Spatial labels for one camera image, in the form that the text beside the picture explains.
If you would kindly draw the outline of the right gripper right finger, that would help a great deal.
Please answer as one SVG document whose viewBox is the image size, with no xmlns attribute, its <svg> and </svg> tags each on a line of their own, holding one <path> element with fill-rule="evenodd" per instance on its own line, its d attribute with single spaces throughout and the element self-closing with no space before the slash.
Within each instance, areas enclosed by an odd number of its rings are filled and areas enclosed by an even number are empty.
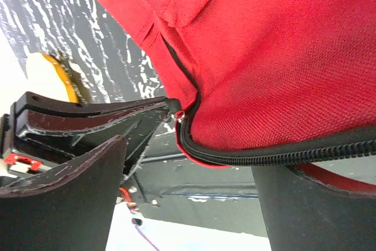
<svg viewBox="0 0 376 251">
<path fill-rule="evenodd" d="M 313 164 L 252 173 L 272 250 L 375 250 L 375 185 Z"/>
</svg>

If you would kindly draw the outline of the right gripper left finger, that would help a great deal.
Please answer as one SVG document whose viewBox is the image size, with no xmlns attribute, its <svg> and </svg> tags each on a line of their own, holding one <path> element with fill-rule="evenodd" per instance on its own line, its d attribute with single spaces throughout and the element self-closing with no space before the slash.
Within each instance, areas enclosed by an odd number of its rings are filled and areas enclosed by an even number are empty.
<svg viewBox="0 0 376 251">
<path fill-rule="evenodd" d="M 115 136 L 1 188 L 1 250 L 105 250 L 125 162 Z"/>
</svg>

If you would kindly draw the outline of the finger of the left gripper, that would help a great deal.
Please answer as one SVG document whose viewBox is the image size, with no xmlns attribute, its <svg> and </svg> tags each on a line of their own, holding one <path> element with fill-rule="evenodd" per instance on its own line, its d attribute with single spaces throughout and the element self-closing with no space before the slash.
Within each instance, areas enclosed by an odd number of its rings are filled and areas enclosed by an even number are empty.
<svg viewBox="0 0 376 251">
<path fill-rule="evenodd" d="M 181 110 L 177 99 L 157 97 L 118 103 L 62 102 L 32 92 L 15 104 L 13 131 L 22 141 L 79 156 L 121 135 L 134 151 Z"/>
</svg>

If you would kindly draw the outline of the red backpack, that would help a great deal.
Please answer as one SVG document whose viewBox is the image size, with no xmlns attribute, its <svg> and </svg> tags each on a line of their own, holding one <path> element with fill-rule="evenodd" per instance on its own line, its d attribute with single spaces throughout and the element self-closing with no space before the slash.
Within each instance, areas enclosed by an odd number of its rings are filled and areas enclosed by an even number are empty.
<svg viewBox="0 0 376 251">
<path fill-rule="evenodd" d="M 98 0 L 180 101 L 179 149 L 207 168 L 317 167 L 375 154 L 375 0 Z"/>
</svg>

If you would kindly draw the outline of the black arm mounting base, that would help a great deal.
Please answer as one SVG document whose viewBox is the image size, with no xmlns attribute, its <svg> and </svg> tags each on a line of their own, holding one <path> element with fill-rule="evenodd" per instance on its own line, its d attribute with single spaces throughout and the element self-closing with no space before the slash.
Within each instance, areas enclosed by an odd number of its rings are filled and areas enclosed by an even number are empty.
<svg viewBox="0 0 376 251">
<path fill-rule="evenodd" d="M 178 150 L 172 133 L 151 139 L 122 186 L 147 218 L 267 235 L 251 168 L 199 166 Z"/>
</svg>

